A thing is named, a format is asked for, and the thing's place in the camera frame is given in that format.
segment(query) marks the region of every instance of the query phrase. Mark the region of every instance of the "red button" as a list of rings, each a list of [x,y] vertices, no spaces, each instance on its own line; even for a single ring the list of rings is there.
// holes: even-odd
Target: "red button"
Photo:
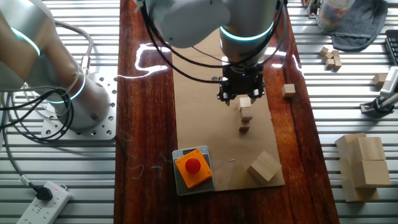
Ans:
[[[190,174],[196,174],[200,170],[200,162],[196,158],[191,158],[185,163],[185,169]]]

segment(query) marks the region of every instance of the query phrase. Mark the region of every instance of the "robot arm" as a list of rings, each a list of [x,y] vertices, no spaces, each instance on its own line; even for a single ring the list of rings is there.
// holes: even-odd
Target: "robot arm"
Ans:
[[[68,90],[75,113],[72,129],[96,125],[110,107],[106,90],[86,76],[62,44],[52,14],[41,0],[0,0],[0,79],[2,91],[17,90],[25,82],[30,87]],[[48,101],[56,111],[64,111],[60,96]]]
[[[247,59],[270,36],[277,0],[145,0],[147,13],[163,38],[191,47],[220,28],[224,65]],[[237,95],[254,101],[264,94],[262,66],[266,46],[236,66],[223,67],[218,99],[227,105]]]

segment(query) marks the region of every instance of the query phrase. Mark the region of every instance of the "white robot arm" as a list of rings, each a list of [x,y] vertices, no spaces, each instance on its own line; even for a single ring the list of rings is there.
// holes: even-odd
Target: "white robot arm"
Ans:
[[[75,130],[96,125],[110,107],[106,90],[88,78],[62,44],[52,14],[41,0],[0,0],[0,80],[1,91],[17,90],[25,82],[32,88],[68,90],[75,113],[70,127]],[[48,101],[58,112],[65,109],[58,95]]]

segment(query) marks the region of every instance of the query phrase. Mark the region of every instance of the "emergency stop button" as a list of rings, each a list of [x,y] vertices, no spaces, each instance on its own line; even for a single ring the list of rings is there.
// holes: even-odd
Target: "emergency stop button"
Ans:
[[[199,149],[176,159],[175,165],[188,189],[192,189],[203,181],[211,178],[213,173]]]

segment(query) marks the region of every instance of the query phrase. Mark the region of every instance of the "small wooden cube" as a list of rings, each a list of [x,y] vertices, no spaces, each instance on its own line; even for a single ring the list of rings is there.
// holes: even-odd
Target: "small wooden cube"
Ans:
[[[343,180],[352,178],[351,163],[347,157],[342,157],[338,160],[341,178]]]
[[[241,108],[241,120],[251,121],[253,119],[253,112],[251,108]]]
[[[333,54],[332,53],[327,53],[325,55],[326,59],[332,59],[333,58]]]
[[[326,47],[323,47],[322,50],[319,52],[319,55],[324,57],[328,52],[329,52],[329,49],[327,49]]]
[[[388,74],[381,73],[381,74],[377,74],[375,77],[373,77],[374,85],[377,87],[383,87],[384,82],[386,81],[387,75]]]
[[[336,71],[339,70],[342,66],[343,66],[343,63],[341,62],[341,60],[335,60],[335,67],[334,67],[334,69],[335,69]]]
[[[293,97],[296,95],[296,89],[294,88],[294,84],[285,84],[282,87],[282,96],[284,98]]]
[[[333,54],[334,56],[340,56],[340,52],[338,50],[332,50],[331,54]]]
[[[249,121],[241,121],[239,120],[239,131],[242,133],[248,132],[250,129]]]
[[[379,200],[377,188],[356,189],[352,178],[342,181],[346,202],[367,202]]]
[[[282,168],[279,161],[275,160],[266,151],[263,151],[260,156],[249,166],[248,172],[263,185],[275,176],[275,174]]]
[[[361,161],[352,166],[356,188],[377,188],[391,185],[386,161]]]
[[[337,145],[337,150],[340,158],[347,157],[351,161],[351,142],[353,142],[358,137],[366,137],[366,134],[346,134],[336,140],[335,144]]]
[[[385,161],[380,137],[359,137],[351,143],[353,164],[361,161]]]
[[[332,69],[335,66],[335,61],[333,59],[326,60],[326,69]]]
[[[241,97],[239,99],[239,109],[251,107],[251,99],[249,97]]]

